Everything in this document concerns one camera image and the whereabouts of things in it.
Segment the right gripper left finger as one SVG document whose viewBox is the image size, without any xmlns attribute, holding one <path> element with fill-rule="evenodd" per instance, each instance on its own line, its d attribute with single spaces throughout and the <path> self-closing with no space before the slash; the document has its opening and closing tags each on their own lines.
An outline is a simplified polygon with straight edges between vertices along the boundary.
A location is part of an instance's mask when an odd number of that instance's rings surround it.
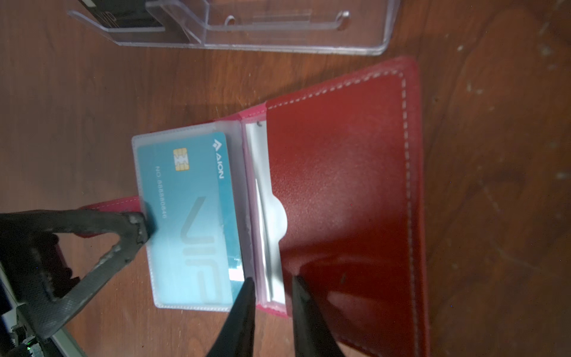
<svg viewBox="0 0 571 357">
<path fill-rule="evenodd" d="M 255 283 L 253 278 L 247 278 L 207 357 L 252 357 L 254 351 L 255 313 Z"/>
</svg>

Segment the teal card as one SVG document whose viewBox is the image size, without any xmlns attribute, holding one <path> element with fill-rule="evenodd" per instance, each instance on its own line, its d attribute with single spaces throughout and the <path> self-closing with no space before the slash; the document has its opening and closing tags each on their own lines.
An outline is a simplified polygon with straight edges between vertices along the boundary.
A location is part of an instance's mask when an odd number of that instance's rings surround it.
<svg viewBox="0 0 571 357">
<path fill-rule="evenodd" d="M 132 149 L 155 305 L 229 311 L 254 273 L 240 124 L 136 135 Z"/>
</svg>

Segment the red leather card wallet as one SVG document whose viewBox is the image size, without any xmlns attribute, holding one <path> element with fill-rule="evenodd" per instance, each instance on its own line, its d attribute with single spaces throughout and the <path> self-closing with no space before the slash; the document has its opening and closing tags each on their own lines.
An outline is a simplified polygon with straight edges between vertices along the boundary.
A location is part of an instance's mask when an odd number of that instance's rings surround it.
<svg viewBox="0 0 571 357">
<path fill-rule="evenodd" d="M 419 68 L 398 57 L 223 119 L 242 128 L 256 308 L 301 276 L 337 343 L 430 353 Z M 137 196 L 90 205 L 142 213 Z"/>
</svg>

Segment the clear acrylic card display stand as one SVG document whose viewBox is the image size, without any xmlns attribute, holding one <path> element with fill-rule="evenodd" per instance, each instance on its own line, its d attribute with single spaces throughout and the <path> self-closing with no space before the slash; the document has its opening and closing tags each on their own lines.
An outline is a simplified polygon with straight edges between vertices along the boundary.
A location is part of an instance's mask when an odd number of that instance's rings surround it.
<svg viewBox="0 0 571 357">
<path fill-rule="evenodd" d="M 376 56 L 400 3 L 387 1 L 146 1 L 160 28 L 105 28 L 80 1 L 66 13 L 119 46 Z"/>
</svg>

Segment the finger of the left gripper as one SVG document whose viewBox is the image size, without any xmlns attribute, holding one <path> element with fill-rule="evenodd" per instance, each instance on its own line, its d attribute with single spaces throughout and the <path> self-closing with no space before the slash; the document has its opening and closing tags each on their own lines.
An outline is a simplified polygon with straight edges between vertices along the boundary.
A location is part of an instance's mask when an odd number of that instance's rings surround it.
<svg viewBox="0 0 571 357">
<path fill-rule="evenodd" d="M 1 273 L 25 323 L 52 337 L 135 260 L 148 241 L 138 212 L 1 214 Z"/>
</svg>

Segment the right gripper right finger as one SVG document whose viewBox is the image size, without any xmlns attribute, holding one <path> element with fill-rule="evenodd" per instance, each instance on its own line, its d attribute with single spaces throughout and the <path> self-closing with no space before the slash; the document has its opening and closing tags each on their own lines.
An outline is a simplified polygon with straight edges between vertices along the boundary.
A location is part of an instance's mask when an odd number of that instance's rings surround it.
<svg viewBox="0 0 571 357">
<path fill-rule="evenodd" d="M 291 287 L 295 355 L 344 357 L 304 279 L 293 277 Z"/>
</svg>

